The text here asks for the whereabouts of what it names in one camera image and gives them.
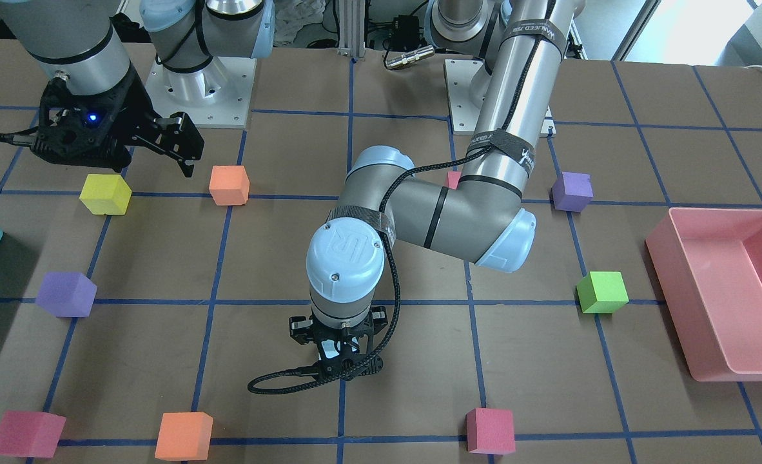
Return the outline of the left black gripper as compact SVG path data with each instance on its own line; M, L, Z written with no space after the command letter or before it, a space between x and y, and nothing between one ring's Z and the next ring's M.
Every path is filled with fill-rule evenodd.
M304 345L315 343L319 361L295 369L296 376L311 376L316 380L331 378L355 366L371 350L373 337L386 327L389 320L383 306L372 307L357 326L335 329L299 315L289 319L291 338Z

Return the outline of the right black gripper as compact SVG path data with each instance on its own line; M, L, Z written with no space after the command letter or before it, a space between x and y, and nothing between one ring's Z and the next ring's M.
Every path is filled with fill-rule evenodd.
M204 139L183 111L160 117L131 64L115 87L89 96L72 94L69 74L57 71L40 98L39 123L26 144L52 164L121 171L126 147L143 146L177 162L185 177L201 160Z

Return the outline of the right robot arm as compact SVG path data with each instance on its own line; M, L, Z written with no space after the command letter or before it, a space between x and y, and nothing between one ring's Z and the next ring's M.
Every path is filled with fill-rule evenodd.
M193 175L199 126L240 102L225 59L274 44L272 1L142 1L141 23L99 1L0 1L0 18L48 78L35 126L0 132L51 164L122 171L130 147Z

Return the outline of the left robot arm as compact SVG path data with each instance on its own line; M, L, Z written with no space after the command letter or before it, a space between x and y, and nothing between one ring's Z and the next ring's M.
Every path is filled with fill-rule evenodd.
M582 1L514 1L496 51L457 188L418 177L408 156L386 145L364 150L337 205L308 247L311 316L291 336L315 343L320 359L293 370L319 383L362 375L389 343L398 311L371 307L385 267L398 273L396 240L512 273L527 258L536 220L522 208L567 32Z

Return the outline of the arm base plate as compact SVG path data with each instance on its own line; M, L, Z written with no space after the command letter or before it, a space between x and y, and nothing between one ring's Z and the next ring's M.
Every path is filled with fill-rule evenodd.
M472 135L492 76L477 59L446 59L445 81L455 135Z
M245 129L257 59L215 57L203 70L175 73L152 65L145 88L155 110L183 111L199 128Z

